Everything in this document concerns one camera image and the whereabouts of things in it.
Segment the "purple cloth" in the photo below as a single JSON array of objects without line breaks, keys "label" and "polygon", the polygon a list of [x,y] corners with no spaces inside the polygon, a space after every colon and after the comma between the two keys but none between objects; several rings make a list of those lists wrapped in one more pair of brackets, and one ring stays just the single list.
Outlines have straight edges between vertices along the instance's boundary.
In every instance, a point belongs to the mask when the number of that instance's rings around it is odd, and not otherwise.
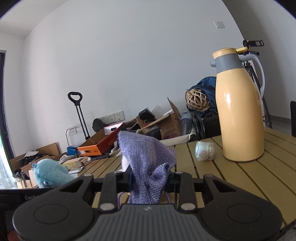
[{"label": "purple cloth", "polygon": [[168,173],[176,163],[175,150],[137,133],[121,131],[118,137],[122,154],[133,171],[130,203],[159,203]]}]

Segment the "plastic bag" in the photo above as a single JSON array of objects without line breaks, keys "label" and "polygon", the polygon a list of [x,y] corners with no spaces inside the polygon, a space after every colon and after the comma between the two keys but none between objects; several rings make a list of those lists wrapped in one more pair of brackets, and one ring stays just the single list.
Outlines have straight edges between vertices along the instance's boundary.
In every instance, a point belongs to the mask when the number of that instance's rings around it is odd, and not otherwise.
[{"label": "plastic bag", "polygon": [[214,159],[214,144],[212,142],[198,141],[195,146],[195,156],[198,161],[206,161]]}]

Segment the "wicker basket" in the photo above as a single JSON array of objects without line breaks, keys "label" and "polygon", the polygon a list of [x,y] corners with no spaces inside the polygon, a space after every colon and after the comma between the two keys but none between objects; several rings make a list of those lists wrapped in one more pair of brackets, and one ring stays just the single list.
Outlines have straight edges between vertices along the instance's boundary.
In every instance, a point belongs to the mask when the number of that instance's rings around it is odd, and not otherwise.
[{"label": "wicker basket", "polygon": [[186,90],[185,99],[190,109],[202,112],[210,108],[208,97],[200,89]]}]

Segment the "wooden table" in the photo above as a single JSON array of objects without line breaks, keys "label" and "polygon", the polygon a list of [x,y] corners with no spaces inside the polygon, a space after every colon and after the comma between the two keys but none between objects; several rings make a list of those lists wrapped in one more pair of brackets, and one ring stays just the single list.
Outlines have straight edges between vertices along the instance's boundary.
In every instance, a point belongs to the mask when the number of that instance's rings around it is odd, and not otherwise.
[{"label": "wooden table", "polygon": [[[172,171],[188,172],[200,178],[204,174],[213,174],[266,199],[279,208],[283,216],[282,228],[288,228],[296,220],[296,138],[265,128],[264,139],[264,155],[256,161],[244,163],[224,158],[221,136],[202,140],[214,143],[213,161],[197,161],[194,155],[196,142],[172,146],[177,155],[176,166]],[[101,178],[120,169],[120,164],[121,157],[92,161],[79,175],[90,173],[94,178]],[[93,207],[98,206],[99,195],[97,193]],[[170,194],[170,197],[173,203],[177,200],[174,194]],[[198,207],[204,207],[201,193],[196,193],[196,198]]]}]

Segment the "silver screw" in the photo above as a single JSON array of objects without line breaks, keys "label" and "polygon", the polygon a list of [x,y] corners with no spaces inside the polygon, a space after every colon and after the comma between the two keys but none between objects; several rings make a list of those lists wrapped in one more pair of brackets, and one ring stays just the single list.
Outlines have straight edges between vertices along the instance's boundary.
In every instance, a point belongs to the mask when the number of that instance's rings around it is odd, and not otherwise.
[{"label": "silver screw", "polygon": [[193,209],[195,209],[195,205],[193,203],[186,202],[181,205],[181,208],[183,210],[193,210]]},{"label": "silver screw", "polygon": [[102,209],[104,211],[110,211],[114,208],[115,208],[114,204],[110,203],[110,202],[105,202],[100,205],[100,209]]}]

